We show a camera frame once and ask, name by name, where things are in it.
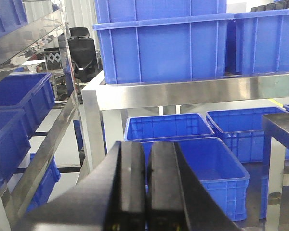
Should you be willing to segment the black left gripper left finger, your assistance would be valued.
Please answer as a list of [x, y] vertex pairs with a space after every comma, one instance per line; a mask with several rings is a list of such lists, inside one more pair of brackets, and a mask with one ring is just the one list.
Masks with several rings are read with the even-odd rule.
[[88, 176], [27, 213], [16, 231], [142, 231], [145, 228], [144, 153], [117, 141]]

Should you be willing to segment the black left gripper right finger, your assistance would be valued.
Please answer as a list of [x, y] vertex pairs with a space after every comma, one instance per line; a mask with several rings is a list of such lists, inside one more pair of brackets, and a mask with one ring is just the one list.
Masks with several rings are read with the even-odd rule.
[[155, 142], [147, 168], [150, 231], [238, 231], [175, 142]]

